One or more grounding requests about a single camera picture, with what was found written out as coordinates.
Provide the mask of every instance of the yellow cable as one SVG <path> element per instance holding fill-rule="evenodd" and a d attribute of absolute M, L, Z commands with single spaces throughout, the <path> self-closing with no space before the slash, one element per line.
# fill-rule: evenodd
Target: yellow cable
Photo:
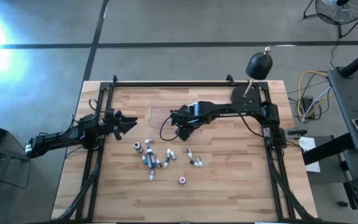
<path fill-rule="evenodd" d="M 322 77 L 325 77 L 327 78 L 328 75 L 327 73 L 322 73 L 322 72 L 316 72 L 316 71 L 306 71 L 304 72 L 300 77 L 299 77 L 299 82 L 298 82 L 298 115 L 301 117 L 301 118 L 307 118 L 308 116 L 310 116 L 311 113 L 313 113 L 317 107 L 315 107 L 312 111 L 310 111 L 309 114 L 306 114 L 306 115 L 302 115 L 301 113 L 301 106 L 300 106 L 300 101 L 301 101 L 301 83 L 302 83 L 302 78 L 304 75 L 308 74 L 308 73 L 312 73 L 312 74 L 317 74 L 317 75 L 321 75 Z M 322 102 L 326 101 L 328 98 L 325 98 L 323 100 L 321 100 L 318 104 L 320 105 Z"/>

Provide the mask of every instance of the electric fan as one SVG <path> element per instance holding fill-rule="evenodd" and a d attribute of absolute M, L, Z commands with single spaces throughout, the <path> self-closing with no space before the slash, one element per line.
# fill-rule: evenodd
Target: electric fan
<path fill-rule="evenodd" d="M 358 25 L 358 0 L 315 0 L 316 1 L 316 14 L 306 15 L 309 9 L 311 0 L 308 7 L 303 12 L 303 18 L 318 16 L 324 22 L 332 25 L 337 25 L 338 36 L 342 38 L 349 34 L 356 25 Z M 341 25 L 357 21 L 346 34 L 342 35 Z"/>

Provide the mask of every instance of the wooden table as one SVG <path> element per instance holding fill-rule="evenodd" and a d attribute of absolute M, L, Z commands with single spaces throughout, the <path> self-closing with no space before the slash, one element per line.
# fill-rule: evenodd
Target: wooden table
<path fill-rule="evenodd" d="M 76 118 L 93 113 L 90 98 L 98 97 L 100 82 L 84 82 Z M 293 128 L 293 117 L 283 81 L 268 81 L 272 103 L 278 105 L 282 128 Z M 160 124 L 150 111 L 158 106 L 178 109 L 180 103 L 194 100 L 228 103 L 232 87 L 122 87 L 114 88 L 112 107 L 124 115 L 138 117 L 138 125 L 121 141 L 107 137 L 99 179 L 94 222 L 252 222 L 277 221 L 275 205 L 262 138 L 253 135 L 240 118 L 221 118 L 203 125 L 183 142 L 165 142 L 159 138 Z M 246 117 L 251 129 L 260 133 L 260 124 Z M 167 125 L 163 133 L 173 130 Z M 155 156 L 161 161 L 168 148 L 177 155 L 166 169 L 156 169 L 149 181 L 149 169 L 132 145 L 153 137 Z M 200 156 L 203 167 L 189 164 L 186 149 Z M 68 156 L 53 208 L 52 218 L 61 215 L 78 193 L 86 151 Z M 301 204 L 317 216 L 301 152 L 285 149 L 285 165 L 290 188 Z M 185 176 L 186 185 L 178 178 Z M 284 214 L 287 206 L 280 194 Z"/>

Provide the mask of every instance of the pink cap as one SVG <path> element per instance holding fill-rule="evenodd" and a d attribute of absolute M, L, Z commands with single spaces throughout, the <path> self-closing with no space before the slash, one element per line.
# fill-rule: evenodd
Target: pink cap
<path fill-rule="evenodd" d="M 179 184 L 185 184 L 186 178 L 185 177 L 179 177 Z"/>

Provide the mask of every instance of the concrete floor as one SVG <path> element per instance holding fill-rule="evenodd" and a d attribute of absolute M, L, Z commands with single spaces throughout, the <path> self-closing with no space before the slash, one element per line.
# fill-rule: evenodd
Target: concrete floor
<path fill-rule="evenodd" d="M 302 20 L 308 1 L 297 0 L 111 0 L 100 43 L 200 41 L 335 41 L 337 30 L 322 20 Z M 0 0 L 0 44 L 92 43 L 102 0 Z M 343 40 L 358 40 L 358 26 Z M 297 89 L 307 70 L 327 70 L 333 46 L 272 47 L 268 79 Z M 223 80 L 245 79 L 250 57 L 263 47 L 98 49 L 90 80 Z M 75 112 L 89 49 L 0 50 L 0 127 L 25 143 L 40 131 L 67 127 Z M 358 45 L 339 46 L 334 64 L 347 65 Z M 316 77 L 311 83 L 323 80 Z M 308 90 L 318 96 L 324 83 Z M 295 124 L 309 136 L 341 135 L 346 125 L 334 98 L 319 121 Z M 0 223 L 40 222 L 50 218 L 65 149 L 32 160 L 29 187 L 0 185 Z M 27 164 L 8 162 L 4 180 L 22 183 Z M 345 200 L 340 187 L 311 181 L 319 217 L 349 222 L 338 211 L 330 189 Z M 352 213 L 358 223 L 358 212 Z"/>

